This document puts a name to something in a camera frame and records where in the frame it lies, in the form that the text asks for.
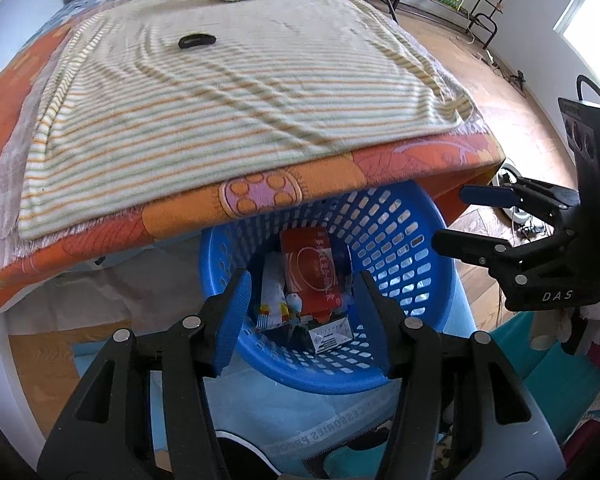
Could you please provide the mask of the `orange floral bedsheet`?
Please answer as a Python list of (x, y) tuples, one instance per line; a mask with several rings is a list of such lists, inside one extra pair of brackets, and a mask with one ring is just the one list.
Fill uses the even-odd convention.
[[(52, 65), (78, 27), (78, 21), (70, 21), (46, 32), (0, 73), (0, 96), (8, 87), (15, 89), (0, 104), (0, 148), (7, 143), (6, 131), (15, 127), (16, 112), (32, 96), (34, 84), (43, 80), (42, 71)], [(460, 186), (486, 182), (503, 160), (498, 141), (475, 112), (448, 132), (373, 142), (359, 150), (279, 165), (258, 174), (243, 172), (18, 243), (7, 253), (9, 265), (0, 269), (0, 312), (79, 263), (342, 192), (413, 179), (434, 199), (443, 217), (452, 221), (464, 209), (458, 197)]]

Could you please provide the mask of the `blue plastic laundry basket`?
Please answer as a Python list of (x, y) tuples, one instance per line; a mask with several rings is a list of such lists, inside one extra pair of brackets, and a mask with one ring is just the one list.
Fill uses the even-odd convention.
[[(260, 332), (260, 304), (265, 257), (282, 255), (280, 233), (294, 228), (326, 229), (341, 292), (342, 306), (329, 322), (349, 319), (353, 340), (315, 354), (308, 331), (318, 324), (289, 307), (289, 322)], [(372, 274), (380, 292), (407, 315), (442, 330), (451, 309), (454, 266), (431, 248), (431, 237), (444, 229), (438, 208), (415, 182), (354, 191), (294, 208), (259, 214), (201, 234), (199, 272), (206, 296), (224, 292), (233, 273), (251, 275), (251, 300), (237, 338), (242, 359), (268, 378), (298, 390), (357, 393), (386, 383), (368, 348), (355, 305), (352, 283), (361, 271)]]

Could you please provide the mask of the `striped yellow towel blanket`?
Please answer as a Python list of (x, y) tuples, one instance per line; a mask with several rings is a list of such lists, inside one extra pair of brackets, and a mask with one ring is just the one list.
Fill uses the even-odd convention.
[[(363, 0), (120, 0), (76, 21), (0, 148), (0, 266), (77, 223), (475, 111)], [(216, 43), (178, 47), (197, 32)]]

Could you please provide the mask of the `red cardboard box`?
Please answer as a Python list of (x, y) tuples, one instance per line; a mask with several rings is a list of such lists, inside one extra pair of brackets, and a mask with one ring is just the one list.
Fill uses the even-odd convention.
[(300, 318), (308, 316), (318, 324), (328, 323), (334, 311), (342, 306), (342, 299), (326, 229), (322, 226), (288, 229), (279, 238), (288, 306)]

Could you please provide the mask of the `small black clip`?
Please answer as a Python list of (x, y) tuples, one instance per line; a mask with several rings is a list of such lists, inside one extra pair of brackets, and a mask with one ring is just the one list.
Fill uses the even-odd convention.
[(211, 46), (216, 43), (216, 37), (210, 34), (204, 34), (203, 32), (197, 32), (196, 34), (190, 34), (182, 37), (178, 40), (178, 47), (181, 50), (186, 50), (196, 47)]

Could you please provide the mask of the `green white carton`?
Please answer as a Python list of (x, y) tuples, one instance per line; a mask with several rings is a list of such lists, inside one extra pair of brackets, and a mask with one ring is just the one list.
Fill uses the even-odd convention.
[(308, 335), (315, 354), (330, 351), (353, 340), (351, 325), (346, 316), (312, 328), (308, 331)]

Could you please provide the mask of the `long white plastic package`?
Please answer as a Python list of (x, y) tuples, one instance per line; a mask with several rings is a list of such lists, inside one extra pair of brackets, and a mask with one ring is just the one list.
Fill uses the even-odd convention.
[(278, 252), (271, 252), (265, 257), (262, 272), (256, 322), (260, 332), (275, 330), (289, 322), (290, 313), (286, 303), (285, 284), (283, 256)]

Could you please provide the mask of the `teal bag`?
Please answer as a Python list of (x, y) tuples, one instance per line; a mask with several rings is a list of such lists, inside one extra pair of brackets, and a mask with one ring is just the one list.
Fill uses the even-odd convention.
[(515, 315), (490, 335), (539, 405), (559, 444), (576, 429), (600, 392), (600, 368), (587, 356), (570, 356), (559, 342), (534, 350), (531, 312)]

